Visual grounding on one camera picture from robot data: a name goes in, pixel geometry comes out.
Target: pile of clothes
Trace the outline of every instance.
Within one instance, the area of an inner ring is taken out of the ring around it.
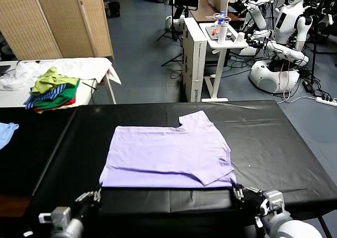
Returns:
[[[79,83],[78,78],[59,75],[56,67],[51,67],[31,88],[31,95],[25,102],[26,109],[43,112],[57,107],[71,107],[76,102]]]

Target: blue cloth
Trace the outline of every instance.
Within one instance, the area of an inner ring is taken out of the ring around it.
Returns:
[[[8,144],[11,140],[14,131],[19,128],[18,124],[14,123],[0,123],[0,150]]]
[[[41,95],[34,95],[31,94],[31,96],[27,99],[25,102],[26,109],[31,109],[34,107],[34,103],[37,101],[42,101],[42,100],[54,100],[59,96],[62,91],[65,90],[67,84],[60,84],[56,89],[53,89],[51,91],[48,91],[44,94]]]

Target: white robot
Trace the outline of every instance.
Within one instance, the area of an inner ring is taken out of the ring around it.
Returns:
[[[270,60],[256,62],[249,78],[257,88],[269,93],[290,92],[300,76],[297,71],[290,70],[290,66],[304,66],[308,63],[309,58],[301,51],[312,25],[312,17],[303,15],[305,11],[303,1],[289,0],[290,4],[281,8],[276,20],[275,40],[263,45],[265,50],[274,52],[278,58],[285,59],[283,61],[284,67],[288,69],[282,71],[282,65],[279,71],[274,71],[268,68]],[[296,46],[295,49],[291,49],[287,47],[287,42],[295,31],[297,31]],[[264,30],[261,33],[268,37],[271,31]]]

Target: green shirt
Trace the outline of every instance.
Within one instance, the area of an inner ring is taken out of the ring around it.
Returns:
[[[54,99],[53,101],[51,100],[37,101],[34,103],[34,108],[49,109],[62,106],[64,103],[67,103],[68,101],[72,100],[75,97],[76,90],[79,84],[80,81],[78,79],[75,86],[72,84],[67,84],[64,91],[62,91],[56,99]]]

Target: white box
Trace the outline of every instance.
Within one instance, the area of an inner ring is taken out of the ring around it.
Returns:
[[[207,39],[194,18],[185,18],[182,82],[187,101],[199,102],[204,77]]]
[[[182,75],[182,82],[188,102],[201,101],[201,89],[203,80],[191,80],[188,75]]]

